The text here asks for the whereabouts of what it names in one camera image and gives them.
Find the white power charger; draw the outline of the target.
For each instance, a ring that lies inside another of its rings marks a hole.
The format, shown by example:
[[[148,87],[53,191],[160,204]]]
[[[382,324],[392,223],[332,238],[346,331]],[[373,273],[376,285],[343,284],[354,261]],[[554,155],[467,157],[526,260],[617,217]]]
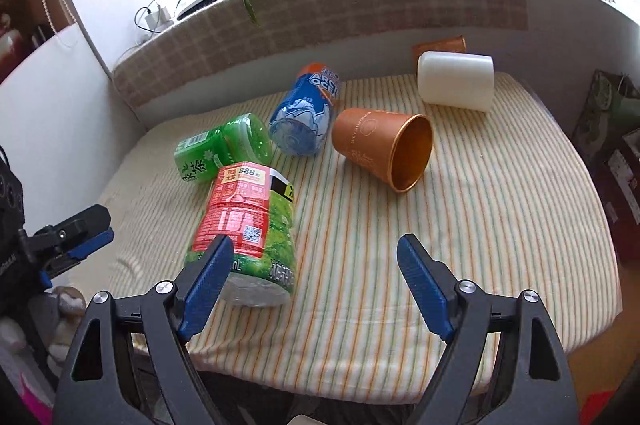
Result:
[[[144,21],[153,34],[159,34],[174,24],[174,20],[171,18],[169,11],[161,6],[150,9]]]

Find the red green cut bottle cup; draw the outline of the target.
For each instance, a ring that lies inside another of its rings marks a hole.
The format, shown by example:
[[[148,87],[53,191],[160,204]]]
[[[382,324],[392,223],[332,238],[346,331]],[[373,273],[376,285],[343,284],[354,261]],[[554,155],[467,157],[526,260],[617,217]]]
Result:
[[[186,251],[192,263],[218,234],[234,257],[221,296],[229,304],[287,304],[296,278],[294,186],[279,171],[253,162],[222,168]]]

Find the orange paper cup near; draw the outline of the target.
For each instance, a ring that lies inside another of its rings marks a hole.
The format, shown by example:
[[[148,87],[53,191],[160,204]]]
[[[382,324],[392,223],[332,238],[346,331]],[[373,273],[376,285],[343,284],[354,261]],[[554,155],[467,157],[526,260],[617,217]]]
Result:
[[[434,131],[424,114],[346,108],[332,129],[335,150],[388,184],[395,192],[411,190],[430,161]]]

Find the green tea bottle cup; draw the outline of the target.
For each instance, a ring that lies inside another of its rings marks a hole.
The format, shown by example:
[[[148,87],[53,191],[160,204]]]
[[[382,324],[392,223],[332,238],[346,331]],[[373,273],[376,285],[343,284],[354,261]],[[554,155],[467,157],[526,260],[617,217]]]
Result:
[[[272,142],[264,122],[245,113],[180,141],[175,164],[184,182],[211,182],[224,166],[242,162],[269,165]]]

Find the orange paper cup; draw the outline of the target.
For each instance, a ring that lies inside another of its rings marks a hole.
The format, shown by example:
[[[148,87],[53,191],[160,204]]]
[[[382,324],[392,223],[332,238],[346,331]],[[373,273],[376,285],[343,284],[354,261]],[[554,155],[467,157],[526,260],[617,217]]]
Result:
[[[388,184],[395,192],[411,190],[430,161],[434,131],[424,114],[346,108],[332,129],[335,150]]]
[[[413,58],[416,61],[420,59],[423,53],[429,51],[465,53],[466,41],[463,36],[457,36],[436,41],[420,42],[420,44],[416,44],[411,48]]]

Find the orange paper cup far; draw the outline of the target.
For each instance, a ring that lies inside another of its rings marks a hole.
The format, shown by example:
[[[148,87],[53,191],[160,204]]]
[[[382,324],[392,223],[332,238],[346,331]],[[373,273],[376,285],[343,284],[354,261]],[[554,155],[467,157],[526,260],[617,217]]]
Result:
[[[420,44],[416,44],[411,48],[413,58],[416,61],[420,59],[423,53],[429,51],[465,53],[466,41],[463,36],[457,36],[436,41],[420,42]]]

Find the black laptop on sill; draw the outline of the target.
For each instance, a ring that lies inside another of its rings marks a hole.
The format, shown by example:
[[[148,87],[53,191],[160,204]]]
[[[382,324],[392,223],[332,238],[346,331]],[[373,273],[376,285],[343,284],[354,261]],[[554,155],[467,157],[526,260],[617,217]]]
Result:
[[[210,6],[212,3],[216,1],[218,0],[195,0],[179,12],[177,16],[177,20],[182,21],[188,16],[190,16],[191,14]]]

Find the dark red cardboard box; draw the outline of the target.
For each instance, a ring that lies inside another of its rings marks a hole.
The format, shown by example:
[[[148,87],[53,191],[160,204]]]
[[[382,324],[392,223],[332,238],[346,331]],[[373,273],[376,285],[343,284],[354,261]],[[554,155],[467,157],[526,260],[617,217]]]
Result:
[[[594,176],[621,263],[639,260],[639,129],[624,134]]]

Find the green shopping bag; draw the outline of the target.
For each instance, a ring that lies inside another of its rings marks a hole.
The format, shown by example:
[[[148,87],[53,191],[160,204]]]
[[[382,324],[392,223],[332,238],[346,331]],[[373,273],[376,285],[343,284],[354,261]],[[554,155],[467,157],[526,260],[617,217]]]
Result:
[[[572,134],[582,159],[597,160],[618,138],[639,127],[639,86],[626,74],[595,70]]]

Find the plaid windowsill blanket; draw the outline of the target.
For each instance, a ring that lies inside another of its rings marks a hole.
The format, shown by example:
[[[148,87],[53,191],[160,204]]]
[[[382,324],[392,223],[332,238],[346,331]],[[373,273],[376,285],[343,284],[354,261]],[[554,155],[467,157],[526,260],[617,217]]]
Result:
[[[420,28],[525,30],[527,0],[218,0],[130,53],[113,70],[133,108],[267,56]]]

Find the blue orange bottle cup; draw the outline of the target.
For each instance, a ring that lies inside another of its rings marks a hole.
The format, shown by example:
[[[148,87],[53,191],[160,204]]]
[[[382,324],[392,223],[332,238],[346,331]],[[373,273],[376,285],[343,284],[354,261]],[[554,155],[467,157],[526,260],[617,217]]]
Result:
[[[280,151],[294,156],[316,154],[326,139],[340,92],[340,78],[326,64],[311,63],[273,112],[269,136]]]

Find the white plastic cup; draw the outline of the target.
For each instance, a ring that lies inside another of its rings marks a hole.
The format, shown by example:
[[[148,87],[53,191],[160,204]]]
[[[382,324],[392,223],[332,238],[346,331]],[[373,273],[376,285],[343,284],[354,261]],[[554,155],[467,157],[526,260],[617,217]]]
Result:
[[[427,104],[488,112],[494,102],[494,60],[488,55],[424,52],[416,81]]]

